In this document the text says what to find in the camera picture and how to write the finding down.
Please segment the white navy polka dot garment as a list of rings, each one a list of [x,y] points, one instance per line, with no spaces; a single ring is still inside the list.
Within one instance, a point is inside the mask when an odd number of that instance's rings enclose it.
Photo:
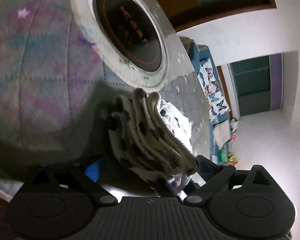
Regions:
[[[191,145],[192,123],[158,92],[133,90],[101,112],[115,158],[151,187],[161,181],[183,191],[199,165]]]

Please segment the colourful toys pile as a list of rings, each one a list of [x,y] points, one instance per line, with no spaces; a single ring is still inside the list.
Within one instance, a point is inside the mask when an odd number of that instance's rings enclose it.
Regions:
[[[237,164],[237,158],[234,154],[228,155],[228,163],[232,166],[235,166]]]

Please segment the blue sectional sofa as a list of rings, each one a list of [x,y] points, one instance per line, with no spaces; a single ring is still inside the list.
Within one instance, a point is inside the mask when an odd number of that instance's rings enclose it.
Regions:
[[[188,37],[181,37],[207,100],[210,132],[210,159],[215,164],[231,163],[233,139],[230,124],[230,105],[224,95],[221,80],[208,46],[198,45]]]

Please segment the green ball toy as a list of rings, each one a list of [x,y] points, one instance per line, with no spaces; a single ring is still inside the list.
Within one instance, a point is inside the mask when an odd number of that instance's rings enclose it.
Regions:
[[[221,163],[227,163],[228,162],[228,154],[223,149],[219,150],[219,161]]]

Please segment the beige square cushion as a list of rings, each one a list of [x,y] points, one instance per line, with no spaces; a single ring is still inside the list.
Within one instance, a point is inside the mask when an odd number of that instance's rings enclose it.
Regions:
[[[213,135],[219,147],[222,147],[228,140],[231,139],[230,124],[228,120],[216,124],[213,127]]]

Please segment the black white plush toy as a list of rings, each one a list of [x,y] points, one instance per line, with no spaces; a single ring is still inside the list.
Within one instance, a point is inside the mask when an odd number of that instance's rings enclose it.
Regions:
[[[238,120],[235,118],[232,118],[230,120],[230,128],[231,128],[231,132],[235,133],[237,128],[238,128]]]

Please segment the grey star pattern tablecloth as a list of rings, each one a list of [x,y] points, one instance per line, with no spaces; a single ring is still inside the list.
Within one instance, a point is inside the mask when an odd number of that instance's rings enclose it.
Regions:
[[[132,88],[99,48],[70,0],[0,0],[0,187],[106,146],[100,110]]]

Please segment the dark green window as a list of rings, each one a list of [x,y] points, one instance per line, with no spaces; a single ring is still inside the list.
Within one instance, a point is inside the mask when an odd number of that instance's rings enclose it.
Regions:
[[[283,100],[283,55],[230,64],[240,116],[277,110]]]

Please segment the butterfly print pillow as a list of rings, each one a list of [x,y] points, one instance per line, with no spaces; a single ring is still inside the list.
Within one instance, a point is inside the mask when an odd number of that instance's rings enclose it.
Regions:
[[[209,119],[213,121],[217,116],[230,111],[227,100],[224,97],[218,78],[213,73],[212,63],[209,58],[199,62],[198,80],[208,101]]]

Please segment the round built-in induction cooker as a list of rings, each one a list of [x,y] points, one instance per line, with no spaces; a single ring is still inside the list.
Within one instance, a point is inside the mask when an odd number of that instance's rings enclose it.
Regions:
[[[168,49],[153,0],[70,0],[76,24],[123,82],[150,93],[164,86]]]

